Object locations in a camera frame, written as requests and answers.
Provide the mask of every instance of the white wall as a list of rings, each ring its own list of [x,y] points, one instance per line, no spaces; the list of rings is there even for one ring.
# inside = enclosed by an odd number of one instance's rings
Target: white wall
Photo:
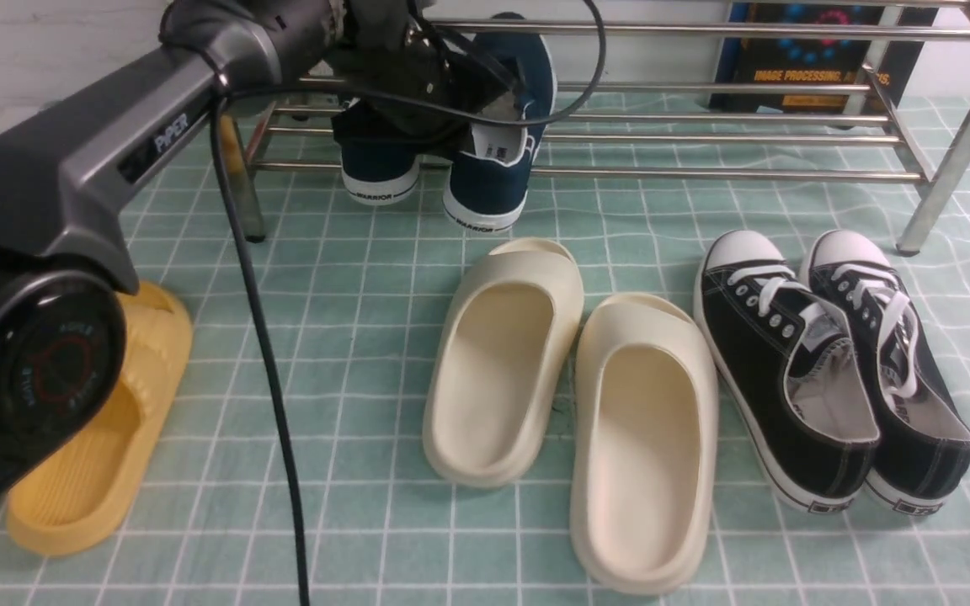
[[[716,22],[723,0],[598,0],[606,19]],[[155,42],[165,0],[0,0],[0,127],[76,92],[123,66]],[[588,19],[580,0],[439,0],[430,15],[477,16],[515,10],[529,19]],[[965,24],[942,11],[939,24]],[[551,42],[561,78],[584,80],[595,45],[585,38]],[[703,82],[717,61],[716,40],[614,38],[607,77],[613,81]],[[970,93],[970,45],[927,45],[909,95]]]

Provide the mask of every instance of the black canvas sneaker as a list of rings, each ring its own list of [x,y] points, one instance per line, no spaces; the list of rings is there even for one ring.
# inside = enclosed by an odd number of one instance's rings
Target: black canvas sneaker
[[[882,430],[866,478],[879,502],[908,515],[938,511],[970,464],[960,419],[915,306],[882,250],[854,231],[829,231],[801,280],[848,317],[855,357]]]
[[[773,242],[754,231],[713,243],[694,296],[694,317],[770,486],[810,513],[846,509],[879,432],[844,315],[798,283]]]

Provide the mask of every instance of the shoe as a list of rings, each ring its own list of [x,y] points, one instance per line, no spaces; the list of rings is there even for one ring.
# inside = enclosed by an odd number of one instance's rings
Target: shoe
[[[970,429],[900,275],[874,242],[829,231],[808,254],[801,279],[847,315],[855,334],[855,357],[882,429],[869,492],[900,513],[935,513],[970,464]]]
[[[696,574],[717,464],[717,372],[679,307],[622,293],[590,314],[574,362],[571,545],[621,593],[669,593]]]
[[[72,556],[115,533],[185,375],[193,325],[181,300],[151,283],[119,300],[128,345],[115,391],[96,418],[10,491],[7,532],[40,556]]]
[[[505,242],[466,272],[424,404],[424,453],[436,473],[495,488],[534,464],[583,296],[574,257],[546,239]]]
[[[494,19],[522,19],[501,13]],[[517,96],[520,118],[553,114],[556,73],[541,35],[488,32],[474,45],[506,66],[524,84]],[[530,170],[540,150],[544,126],[471,127],[469,150],[458,152],[444,189],[444,210],[455,223],[474,231],[508,230],[523,212]]]
[[[368,103],[353,99],[332,119],[332,134],[343,160],[343,186],[350,197],[366,206],[388,206],[408,198],[421,172],[419,146],[381,136],[391,130]],[[375,139],[358,134],[375,133]]]
[[[762,469],[788,505],[851,505],[879,432],[843,313],[813,295],[755,231],[713,243],[694,289],[694,317],[735,395]]]

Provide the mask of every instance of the navy blue sneaker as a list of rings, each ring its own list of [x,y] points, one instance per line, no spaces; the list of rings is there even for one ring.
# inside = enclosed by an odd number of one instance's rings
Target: navy blue sneaker
[[[350,197],[369,206],[387,206],[408,198],[417,185],[423,150],[403,141],[388,141],[377,128],[390,125],[369,104],[350,100],[332,119],[332,131],[343,157],[343,186]],[[363,139],[354,133],[376,133]]]
[[[522,19],[501,13],[493,19]],[[524,85],[517,97],[523,119],[553,114],[556,73],[541,35],[488,32],[474,43],[505,65]],[[544,126],[504,128],[475,124],[469,150],[455,154],[444,189],[444,210],[455,223],[474,231],[508,230],[522,215],[530,169],[541,146]]]

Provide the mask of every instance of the book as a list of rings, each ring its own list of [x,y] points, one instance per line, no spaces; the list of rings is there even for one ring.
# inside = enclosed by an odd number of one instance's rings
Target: book
[[[878,24],[882,7],[844,4],[734,4],[733,22],[775,24]],[[938,8],[905,8],[899,24],[930,26]],[[860,40],[733,39],[721,46],[718,82],[763,84],[848,84],[855,81],[870,42]],[[899,103],[923,50],[921,42],[893,41],[878,69],[893,103]],[[731,112],[777,110],[840,114],[844,95],[713,95],[709,106]],[[863,114],[885,111],[868,99]]]

